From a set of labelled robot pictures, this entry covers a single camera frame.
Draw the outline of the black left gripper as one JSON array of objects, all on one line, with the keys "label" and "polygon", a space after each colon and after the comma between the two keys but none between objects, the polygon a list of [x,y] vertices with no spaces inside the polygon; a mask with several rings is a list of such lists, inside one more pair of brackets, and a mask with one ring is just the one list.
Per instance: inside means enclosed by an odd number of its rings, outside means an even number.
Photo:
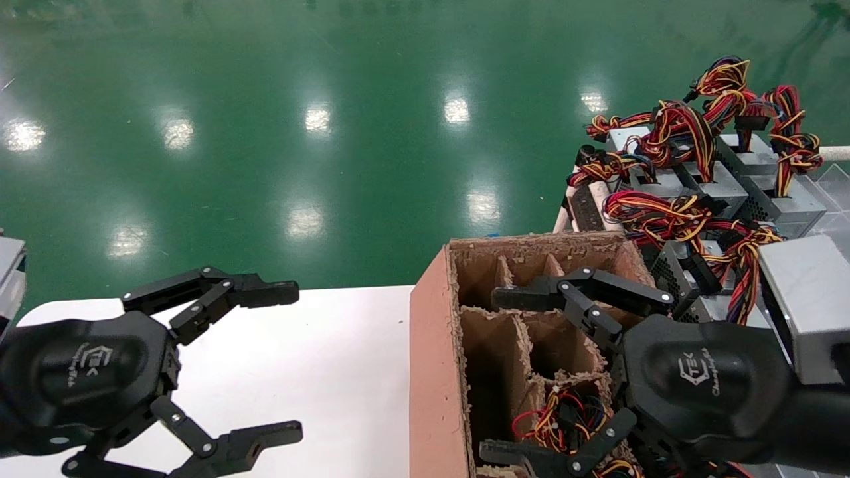
[{"label": "black left gripper", "polygon": [[[64,463],[66,477],[222,477],[303,439],[297,420],[211,438],[168,397],[180,370],[172,333],[140,312],[15,327],[1,359],[2,457],[87,445]],[[165,474],[106,460],[157,419],[191,451],[182,466]]]}]

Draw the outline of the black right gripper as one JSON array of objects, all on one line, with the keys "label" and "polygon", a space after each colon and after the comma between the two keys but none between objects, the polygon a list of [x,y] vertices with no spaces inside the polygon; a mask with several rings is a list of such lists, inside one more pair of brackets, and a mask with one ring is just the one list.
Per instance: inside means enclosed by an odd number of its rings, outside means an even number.
[{"label": "black right gripper", "polygon": [[[771,330],[677,323],[655,315],[670,311],[670,293],[595,268],[496,287],[491,301],[514,311],[558,309],[602,350],[620,342],[618,403],[636,415],[636,443],[679,461],[773,457],[796,376]],[[602,305],[648,318],[624,333]]]}]

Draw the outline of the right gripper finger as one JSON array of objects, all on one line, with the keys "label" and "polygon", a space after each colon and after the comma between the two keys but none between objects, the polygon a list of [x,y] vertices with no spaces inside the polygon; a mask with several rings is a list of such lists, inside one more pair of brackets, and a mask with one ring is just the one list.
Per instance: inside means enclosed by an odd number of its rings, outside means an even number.
[{"label": "right gripper finger", "polygon": [[486,439],[479,443],[479,456],[495,465],[521,465],[531,477],[592,477],[637,424],[637,415],[623,408],[572,455],[529,443]]}]

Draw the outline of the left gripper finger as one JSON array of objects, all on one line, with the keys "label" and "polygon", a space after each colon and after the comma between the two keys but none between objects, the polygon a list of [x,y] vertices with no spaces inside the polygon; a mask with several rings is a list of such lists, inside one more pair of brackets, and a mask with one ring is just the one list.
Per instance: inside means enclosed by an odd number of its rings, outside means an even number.
[{"label": "left gripper finger", "polygon": [[205,266],[141,285],[122,297],[125,312],[148,317],[173,307],[188,305],[169,323],[180,345],[189,345],[236,307],[263,308],[291,305],[299,300],[295,281],[266,282],[258,274],[230,274]]}]

